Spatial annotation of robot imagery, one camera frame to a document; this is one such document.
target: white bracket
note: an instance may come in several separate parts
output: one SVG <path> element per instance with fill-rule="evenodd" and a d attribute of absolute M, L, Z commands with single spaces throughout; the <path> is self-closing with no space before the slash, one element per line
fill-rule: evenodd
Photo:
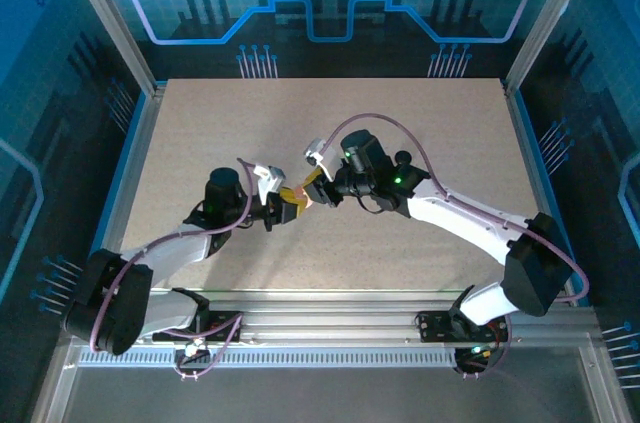
<path fill-rule="evenodd" d="M 329 181 L 333 181 L 336 173 L 342 168 L 342 160 L 338 156 L 336 150 L 329 146 L 324 155 L 320 154 L 320 151 L 324 148 L 326 141 L 321 138 L 316 138 L 311 142 L 304 152 L 304 156 L 307 161 L 315 161 L 315 166 L 322 168 L 322 171 L 326 175 Z"/>
<path fill-rule="evenodd" d="M 267 204 L 267 195 L 277 193 L 284 184 L 285 175 L 280 168 L 256 163 L 253 173 L 258 176 L 258 194 L 260 202 Z"/>

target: enclosure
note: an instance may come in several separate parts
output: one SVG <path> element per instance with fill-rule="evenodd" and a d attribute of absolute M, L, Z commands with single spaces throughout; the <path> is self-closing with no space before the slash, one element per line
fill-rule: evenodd
<path fill-rule="evenodd" d="M 1 1 L 2 421 L 636 418 L 640 0 Z M 245 312 L 197 382 L 173 347 L 96 359 L 61 332 L 56 265 L 172 231 L 236 157 L 295 185 L 312 139 L 363 112 L 409 127 L 455 191 L 553 216 L 587 273 L 579 304 L 514 315 L 500 374 L 419 363 L 450 353 L 412 326 L 500 266 L 354 201 L 234 231 L 154 289 Z M 388 123 L 350 128 L 417 161 Z"/>

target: vertical metal post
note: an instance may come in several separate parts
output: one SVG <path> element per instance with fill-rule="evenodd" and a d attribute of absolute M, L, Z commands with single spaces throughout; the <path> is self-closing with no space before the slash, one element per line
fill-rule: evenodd
<path fill-rule="evenodd" d="M 113 0 L 89 0 L 89 2 L 140 85 L 140 89 L 147 97 L 152 97 L 157 87 L 156 80 L 116 4 Z"/>
<path fill-rule="evenodd" d="M 506 78 L 506 93 L 518 90 L 570 0 L 547 0 Z"/>

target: floor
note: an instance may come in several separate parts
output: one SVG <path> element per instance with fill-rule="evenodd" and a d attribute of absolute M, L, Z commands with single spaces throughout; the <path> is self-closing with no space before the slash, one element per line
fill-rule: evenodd
<path fill-rule="evenodd" d="M 197 382 L 167 368 L 81 368 L 62 421 L 598 421 L 578 362 L 562 350 L 514 350 L 479 381 L 431 368 L 220 369 Z"/>
<path fill-rule="evenodd" d="M 202 199 L 216 167 L 235 158 L 282 168 L 301 183 L 303 152 L 344 119 L 374 111 L 423 142 L 445 185 L 505 211 L 536 205 L 499 80 L 170 80 L 124 236 L 132 248 L 172 231 Z M 415 153 L 385 122 L 363 121 L 389 154 Z M 167 287 L 203 289 L 461 289 L 501 278 L 481 250 L 396 214 L 353 201 L 316 205 L 289 225 L 236 232 L 214 257 L 178 270 Z"/>

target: cable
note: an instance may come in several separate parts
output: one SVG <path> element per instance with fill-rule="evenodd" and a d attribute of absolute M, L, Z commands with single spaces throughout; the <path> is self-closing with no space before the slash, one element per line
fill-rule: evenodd
<path fill-rule="evenodd" d="M 424 147 L 420 144 L 420 142 L 413 135 L 413 133 L 411 133 L 411 131 L 409 131 L 404 125 L 402 125 L 400 122 L 394 120 L 393 118 L 390 118 L 390 117 L 385 116 L 385 115 L 381 115 L 380 113 L 361 113 L 359 115 L 354 115 L 351 118 L 347 118 L 345 121 L 343 121 L 334 130 L 334 132 L 331 134 L 331 136 L 329 137 L 329 139 L 327 140 L 325 145 L 320 150 L 320 154 L 323 155 L 325 153 L 325 151 L 329 148 L 329 146 L 331 145 L 333 140 L 335 140 L 336 136 L 338 136 L 338 133 L 340 133 L 347 125 L 353 123 L 356 120 L 360 120 L 360 119 L 363 119 L 363 118 L 376 118 L 376 119 L 379 119 L 379 120 L 387 121 L 387 122 L 391 123 L 392 125 L 396 126 L 397 128 L 400 128 L 400 130 L 402 130 L 405 133 L 405 135 L 407 135 L 407 137 L 411 140 L 411 142 L 418 149 L 418 152 L 420 153 L 420 156 L 422 156 L 422 159 L 424 160 L 424 164 L 427 167 L 427 171 L 431 175 L 431 180 L 433 181 L 433 184 L 436 186 L 436 189 L 440 193 L 445 195 L 445 201 L 450 201 L 450 202 L 454 203 L 455 205 L 457 205 L 459 208 L 464 209 L 464 210 L 466 210 L 466 211 L 468 211 L 468 212 L 470 212 L 472 214 L 475 214 L 476 216 L 480 216 L 480 217 L 486 218 L 486 219 L 488 219 L 490 221 L 493 221 L 494 223 L 498 223 L 498 224 L 504 225 L 507 228 L 510 228 L 510 229 L 512 229 L 514 231 L 517 231 L 518 233 L 522 233 L 523 235 L 527 235 L 529 238 L 537 241 L 538 243 L 542 244 L 543 246 L 546 246 L 558 258 L 560 258 L 567 265 L 569 265 L 569 267 L 578 275 L 578 277 L 582 281 L 582 290 L 580 290 L 580 292 L 575 294 L 575 295 L 556 298 L 556 300 L 555 300 L 556 302 L 558 302 L 558 303 L 574 302 L 574 301 L 578 301 L 579 299 L 584 298 L 585 296 L 587 296 L 587 294 L 589 293 L 589 278 L 587 278 L 587 275 L 582 270 L 582 268 L 580 268 L 580 266 L 578 266 L 578 264 L 575 261 L 573 261 L 571 259 L 571 257 L 569 257 L 569 255 L 567 255 L 564 251 L 562 251 L 560 248 L 558 248 L 556 245 L 551 243 L 546 238 L 538 235 L 537 233 L 534 233 L 533 231 L 529 230 L 528 228 L 525 228 L 524 226 L 521 226 L 521 225 L 519 225 L 517 223 L 513 223 L 511 221 L 503 220 L 502 218 L 500 218 L 498 216 L 495 216 L 495 215 L 489 213 L 488 211 L 483 210 L 482 208 L 477 208 L 474 205 L 472 205 L 470 203 L 467 203 L 465 201 L 462 201 L 459 198 L 456 198 L 454 195 L 450 194 L 449 191 L 444 186 L 442 186 L 442 184 L 440 183 L 440 181 L 436 177 L 436 174 L 433 171 L 433 166 L 431 166 L 431 162 L 429 161 L 429 157 L 427 156 L 427 152 L 425 151 Z"/>
<path fill-rule="evenodd" d="M 249 181 L 249 195 L 253 194 L 253 179 L 251 177 L 251 168 L 252 166 L 255 167 L 255 165 L 252 165 L 251 163 L 247 163 L 246 161 L 244 161 L 241 158 L 238 158 L 238 162 L 242 165 L 242 168 L 244 169 L 246 175 L 247 175 L 247 180 Z M 91 329 L 91 336 L 89 338 L 89 347 L 91 348 L 91 351 L 96 353 L 99 350 L 97 342 L 98 342 L 98 334 L 100 333 L 100 327 L 102 326 L 102 322 L 104 320 L 105 314 L 107 313 L 107 308 L 109 307 L 109 303 L 111 302 L 111 300 L 113 299 L 113 295 L 115 294 L 116 289 L 118 288 L 118 286 L 120 286 L 120 283 L 122 282 L 122 279 L 124 278 L 124 275 L 127 273 L 127 271 L 129 270 L 129 268 L 131 268 L 133 265 L 135 265 L 137 262 L 139 262 L 140 260 L 142 260 L 145 255 L 151 251 L 152 249 L 156 248 L 157 246 L 166 243 L 168 241 L 174 240 L 176 238 L 183 238 L 185 236 L 202 236 L 202 235 L 218 235 L 220 233 L 226 233 L 229 230 L 234 229 L 235 227 L 237 227 L 239 224 L 241 224 L 245 218 L 247 217 L 247 215 L 249 214 L 249 211 L 251 210 L 251 198 L 247 198 L 247 203 L 244 207 L 244 210 L 242 212 L 242 214 L 240 215 L 240 218 L 238 218 L 237 221 L 235 221 L 234 223 L 231 223 L 229 225 L 226 225 L 222 228 L 218 228 L 215 230 L 194 230 L 194 231 L 185 231 L 185 232 L 179 232 L 179 233 L 171 233 L 169 235 L 165 235 L 161 238 L 158 238 L 157 240 L 152 241 L 151 243 L 149 243 L 145 248 L 143 248 L 142 250 L 140 250 L 138 253 L 136 253 L 118 272 L 118 274 L 116 275 L 116 277 L 113 280 L 113 283 L 111 283 L 111 286 L 109 287 L 109 289 L 107 290 L 107 293 L 104 295 L 104 299 L 102 301 L 102 304 L 100 305 L 100 309 L 98 310 L 98 315 L 96 316 L 96 320 L 93 323 L 93 328 Z"/>
<path fill-rule="evenodd" d="M 182 361 L 179 361 L 176 364 L 176 366 L 173 368 L 174 371 L 176 373 L 178 373 L 183 379 L 184 378 L 193 378 L 194 380 L 197 380 L 199 377 L 204 376 L 207 373 L 209 373 L 211 370 L 213 370 L 213 368 L 215 368 L 215 366 L 222 359 L 222 356 L 224 355 L 225 351 L 227 351 L 227 348 L 229 347 L 229 344 L 231 343 L 231 340 L 233 339 L 233 335 L 236 333 L 236 331 L 238 331 L 238 328 L 240 328 L 240 323 L 242 322 L 242 313 L 239 313 L 237 316 L 235 316 L 233 319 L 229 320 L 227 323 L 229 323 L 229 322 L 233 322 L 233 327 L 231 328 L 231 331 L 229 332 L 229 336 L 227 336 L 227 339 L 225 340 L 224 344 L 216 352 L 216 356 L 211 360 L 211 363 L 209 363 L 205 369 L 200 370 L 198 372 L 194 371 L 192 374 L 187 374 L 184 371 L 182 371 L 181 368 L 180 368 L 180 365 L 183 364 L 183 361 L 184 361 L 184 359 L 183 359 Z M 210 330 L 210 331 L 214 331 L 214 332 L 220 331 L 220 330 L 222 330 L 222 327 L 223 327 L 223 325 L 219 326 L 218 328 L 214 328 L 214 330 Z"/>
<path fill-rule="evenodd" d="M 380 208 L 377 211 L 373 211 L 373 210 L 370 210 L 369 208 L 367 208 L 365 206 L 365 204 L 362 202 L 362 198 L 360 197 L 360 195 L 356 196 L 356 200 L 358 200 L 358 204 L 360 205 L 360 208 L 362 208 L 367 213 L 371 213 L 372 215 L 379 215 L 380 213 L 384 212 L 384 210 L 382 208 Z"/>
<path fill-rule="evenodd" d="M 505 358 L 507 357 L 507 353 L 509 353 L 509 350 L 511 349 L 511 341 L 513 339 L 513 325 L 511 324 L 511 317 L 509 315 L 504 315 L 504 321 L 507 325 L 507 341 L 505 341 L 504 346 L 502 347 L 502 354 L 498 358 L 498 361 L 496 361 L 493 365 L 491 365 L 488 368 L 485 367 L 486 368 L 485 371 L 481 373 L 483 377 L 486 376 L 487 373 L 491 373 L 492 371 L 495 371 L 497 367 L 502 365 Z"/>

